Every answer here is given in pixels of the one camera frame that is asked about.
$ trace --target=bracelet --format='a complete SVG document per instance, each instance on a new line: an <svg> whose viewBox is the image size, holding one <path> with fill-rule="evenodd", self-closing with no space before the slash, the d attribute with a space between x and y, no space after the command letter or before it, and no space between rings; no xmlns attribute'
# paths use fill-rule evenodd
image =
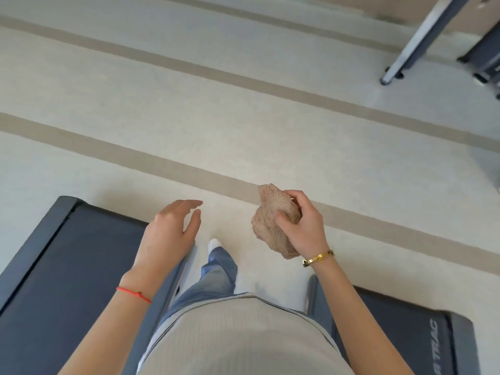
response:
<svg viewBox="0 0 500 375"><path fill-rule="evenodd" d="M303 260L302 261L302 265L304 267L309 267L311 265L311 263L313 262L316 262L318 261L319 263L323 262L323 258L326 258L326 257L333 257L335 254L332 250L328 250L327 252L324 252L323 254L320 254L320 255L317 255L315 256L314 258L312 259L309 259L309 260Z"/></svg>
<svg viewBox="0 0 500 375"><path fill-rule="evenodd" d="M147 297L143 296L141 292L134 292L134 291L122 288L122 287L116 287L116 290L129 293L129 294L136 296L136 297L139 297L139 298L143 299L145 302L148 302L151 304L151 300L149 300Z"/></svg>

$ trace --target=person's left hand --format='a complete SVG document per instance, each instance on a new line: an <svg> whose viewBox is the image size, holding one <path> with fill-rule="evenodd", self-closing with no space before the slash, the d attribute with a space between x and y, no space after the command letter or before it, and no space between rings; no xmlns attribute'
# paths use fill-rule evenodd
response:
<svg viewBox="0 0 500 375"><path fill-rule="evenodd" d="M120 287L142 292L153 298L168 273L187 255L201 224L196 209L184 230L184 218L203 204L199 200L177 200L163 208L146 227L134 265L123 277Z"/></svg>

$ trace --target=hand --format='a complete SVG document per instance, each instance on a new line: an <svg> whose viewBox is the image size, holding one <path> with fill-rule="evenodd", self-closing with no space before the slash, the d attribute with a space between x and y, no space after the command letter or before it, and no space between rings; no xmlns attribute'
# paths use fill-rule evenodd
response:
<svg viewBox="0 0 500 375"><path fill-rule="evenodd" d="M120 286L153 298L168 273L191 249L201 224L201 210L196 209L184 230L184 218L203 204L198 200L177 200L163 208L146 227L134 265Z"/></svg>
<svg viewBox="0 0 500 375"><path fill-rule="evenodd" d="M330 250L324 234L323 216L321 213L314 207L304 192L296 190L287 190L284 192L297 201L302 211L302 218L295 225L283 213L277 211L274 214L274 221L283 230L283 233L286 234L298 253L304 259L309 260L316 255Z"/></svg>

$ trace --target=person's left arm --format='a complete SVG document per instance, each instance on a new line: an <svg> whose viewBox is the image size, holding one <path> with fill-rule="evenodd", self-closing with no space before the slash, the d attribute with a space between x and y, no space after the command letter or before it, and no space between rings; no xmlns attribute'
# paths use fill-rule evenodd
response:
<svg viewBox="0 0 500 375"><path fill-rule="evenodd" d="M166 276L192 247L201 223L195 210L184 230L184 218L202 204L177 200L159 212L147 226L133 267L120 287L152 300ZM120 375L149 303L117 291L59 375Z"/></svg>

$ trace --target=person's right arm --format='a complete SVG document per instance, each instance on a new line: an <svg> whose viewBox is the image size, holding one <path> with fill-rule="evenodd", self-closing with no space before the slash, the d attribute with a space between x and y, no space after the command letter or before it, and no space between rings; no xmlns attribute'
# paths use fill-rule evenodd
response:
<svg viewBox="0 0 500 375"><path fill-rule="evenodd" d="M292 224L277 212L274 220L304 257L311 259L329 250L323 217L302 191L288 190L297 200L302 218ZM314 262L315 271L335 324L339 329L351 367L356 375L414 375L361 300L334 257Z"/></svg>

